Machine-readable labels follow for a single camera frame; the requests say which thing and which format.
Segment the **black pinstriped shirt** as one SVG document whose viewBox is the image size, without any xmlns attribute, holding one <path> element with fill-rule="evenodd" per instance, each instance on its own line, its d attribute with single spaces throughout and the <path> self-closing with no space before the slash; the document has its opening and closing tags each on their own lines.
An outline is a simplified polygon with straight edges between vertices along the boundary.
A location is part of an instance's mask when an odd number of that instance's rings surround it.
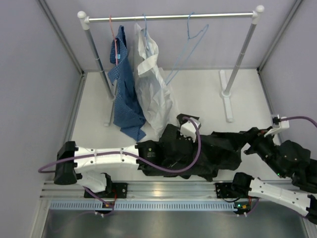
<svg viewBox="0 0 317 238">
<path fill-rule="evenodd" d="M 146 176 L 188 179 L 200 176 L 207 181 L 217 177 L 219 170 L 239 168 L 242 148 L 257 135 L 258 128 L 240 132 L 212 132 L 193 140 L 181 135 L 180 128 L 168 124 L 158 141 L 148 140 L 136 144 L 139 157 L 163 170 L 137 160 L 138 169 Z"/>
</svg>

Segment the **light blue wire hanger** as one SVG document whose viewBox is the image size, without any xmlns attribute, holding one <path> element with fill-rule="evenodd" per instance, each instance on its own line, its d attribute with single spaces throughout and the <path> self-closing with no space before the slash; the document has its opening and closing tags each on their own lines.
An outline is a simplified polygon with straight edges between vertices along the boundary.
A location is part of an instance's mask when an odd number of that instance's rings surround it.
<svg viewBox="0 0 317 238">
<path fill-rule="evenodd" d="M 186 24 L 187 24 L 187 41 L 186 41 L 182 51 L 178 55 L 170 73 L 168 74 L 168 76 L 165 79 L 165 82 L 167 85 L 173 80 L 173 78 L 178 74 L 178 72 L 186 66 L 189 58 L 194 53 L 194 51 L 196 50 L 196 48 L 198 47 L 201 40 L 203 39 L 203 37 L 205 36 L 205 34 L 207 33 L 207 31 L 209 29 L 209 25 L 206 24 L 203 28 L 201 28 L 199 31 L 197 31 L 196 34 L 192 35 L 191 31 L 190 31 L 189 22 L 190 22 L 191 17 L 194 14 L 195 13 L 192 12 L 187 18 L 187 22 L 186 22 Z"/>
</svg>

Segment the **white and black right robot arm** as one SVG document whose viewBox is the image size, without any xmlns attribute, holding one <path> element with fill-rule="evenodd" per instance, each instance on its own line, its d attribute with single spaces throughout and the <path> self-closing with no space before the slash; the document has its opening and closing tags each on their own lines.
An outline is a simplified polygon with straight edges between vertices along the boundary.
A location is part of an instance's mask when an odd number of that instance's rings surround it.
<svg viewBox="0 0 317 238">
<path fill-rule="evenodd" d="M 243 132 L 250 145 L 244 153 L 257 154 L 280 178 L 291 178 L 300 189 L 294 192 L 268 184 L 246 173 L 236 173 L 230 190 L 233 195 L 258 197 L 287 207 L 311 223 L 317 222 L 317 162 L 311 152 L 296 142 L 286 140 L 280 145 L 273 142 L 268 129 L 251 128 Z"/>
</svg>

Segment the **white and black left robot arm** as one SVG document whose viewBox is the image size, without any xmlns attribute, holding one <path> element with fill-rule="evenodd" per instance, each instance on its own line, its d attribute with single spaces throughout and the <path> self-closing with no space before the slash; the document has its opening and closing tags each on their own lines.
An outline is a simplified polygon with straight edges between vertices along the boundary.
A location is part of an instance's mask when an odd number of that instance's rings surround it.
<svg viewBox="0 0 317 238">
<path fill-rule="evenodd" d="M 72 185 L 79 184 L 85 189 L 98 194 L 102 198 L 110 196 L 112 192 L 111 178 L 107 173 L 110 169 L 132 168 L 138 169 L 139 163 L 150 166 L 158 171 L 181 174 L 190 170 L 197 162 L 201 152 L 200 134 L 196 132 L 198 150 L 192 162 L 181 169 L 167 169 L 160 167 L 149 160 L 141 157 L 136 148 L 126 147 L 101 152 L 92 150 L 91 154 L 78 154 L 83 148 L 76 146 L 74 141 L 66 142 L 57 153 L 56 167 L 54 172 L 54 184 Z"/>
</svg>

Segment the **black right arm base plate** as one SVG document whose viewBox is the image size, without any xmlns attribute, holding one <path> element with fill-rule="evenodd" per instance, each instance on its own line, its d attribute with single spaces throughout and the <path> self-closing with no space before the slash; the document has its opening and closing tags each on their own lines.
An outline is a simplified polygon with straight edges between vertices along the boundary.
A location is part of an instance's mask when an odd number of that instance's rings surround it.
<svg viewBox="0 0 317 238">
<path fill-rule="evenodd" d="M 217 182 L 215 183 L 216 196 L 219 199 L 226 201 L 237 201 L 237 199 L 245 198 L 241 193 L 232 189 L 231 182 Z"/>
</svg>

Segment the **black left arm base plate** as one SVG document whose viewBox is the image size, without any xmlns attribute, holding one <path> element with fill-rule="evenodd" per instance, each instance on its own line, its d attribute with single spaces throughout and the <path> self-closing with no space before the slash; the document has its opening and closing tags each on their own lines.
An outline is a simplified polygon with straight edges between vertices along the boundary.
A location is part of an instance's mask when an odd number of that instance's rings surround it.
<svg viewBox="0 0 317 238">
<path fill-rule="evenodd" d="M 124 182 L 112 182 L 106 186 L 106 189 L 101 192 L 95 193 L 98 198 L 120 198 L 125 199 L 127 197 L 128 183 Z"/>
</svg>

